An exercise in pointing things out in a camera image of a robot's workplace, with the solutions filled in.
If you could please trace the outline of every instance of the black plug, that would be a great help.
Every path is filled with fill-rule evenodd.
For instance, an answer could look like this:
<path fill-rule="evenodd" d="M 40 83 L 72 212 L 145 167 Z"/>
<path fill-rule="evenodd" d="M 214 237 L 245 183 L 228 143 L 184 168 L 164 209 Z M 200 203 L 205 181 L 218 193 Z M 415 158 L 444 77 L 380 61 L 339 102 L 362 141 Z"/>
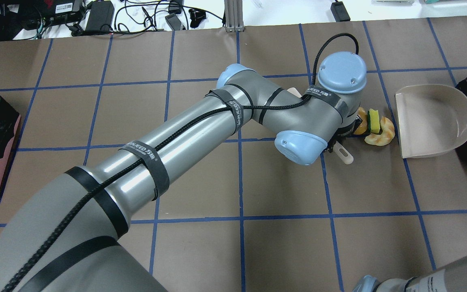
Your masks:
<path fill-rule="evenodd" d="M 343 5 L 342 1 L 332 3 L 331 12 L 336 22 L 351 21 L 351 18 L 347 13 L 347 9 L 345 9 L 345 5 Z"/>

